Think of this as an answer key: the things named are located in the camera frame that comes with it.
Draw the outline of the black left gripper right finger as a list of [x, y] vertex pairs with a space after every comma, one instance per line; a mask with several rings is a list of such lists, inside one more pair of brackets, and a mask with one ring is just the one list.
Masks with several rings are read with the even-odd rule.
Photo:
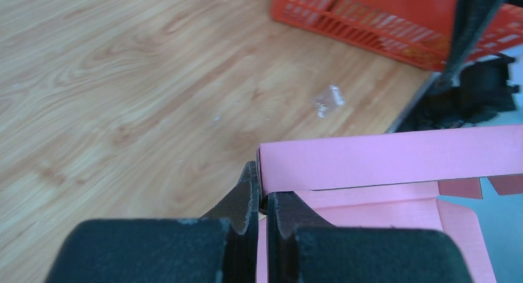
[[435, 230], [337, 227], [297, 194], [269, 194], [270, 282], [471, 282], [451, 238]]

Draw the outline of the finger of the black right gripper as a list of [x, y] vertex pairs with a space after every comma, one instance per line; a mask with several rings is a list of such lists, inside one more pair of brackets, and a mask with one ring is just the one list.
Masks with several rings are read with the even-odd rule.
[[508, 0], [457, 0], [450, 51], [439, 88], [452, 87], [452, 79], [469, 57], [498, 9]]

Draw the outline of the pink paper box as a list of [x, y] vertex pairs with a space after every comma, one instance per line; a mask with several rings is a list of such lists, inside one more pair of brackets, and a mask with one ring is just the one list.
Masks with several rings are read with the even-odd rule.
[[444, 197], [522, 192], [522, 126], [413, 131], [261, 144], [264, 194], [295, 192], [336, 226], [448, 234], [475, 282], [495, 282], [477, 215]]

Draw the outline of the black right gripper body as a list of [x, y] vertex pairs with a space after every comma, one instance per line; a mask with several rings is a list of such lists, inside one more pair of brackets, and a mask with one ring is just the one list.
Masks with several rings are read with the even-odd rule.
[[454, 129], [489, 121], [517, 110], [520, 86], [511, 83], [509, 66], [517, 59], [497, 54], [474, 62], [458, 76], [458, 84], [442, 87], [439, 79], [422, 88], [394, 122], [395, 132]]

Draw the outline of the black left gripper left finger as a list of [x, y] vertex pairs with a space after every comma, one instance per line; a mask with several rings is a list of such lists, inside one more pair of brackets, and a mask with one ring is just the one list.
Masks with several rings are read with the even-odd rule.
[[64, 240], [46, 282], [255, 282], [260, 185], [248, 162], [199, 218], [91, 219]]

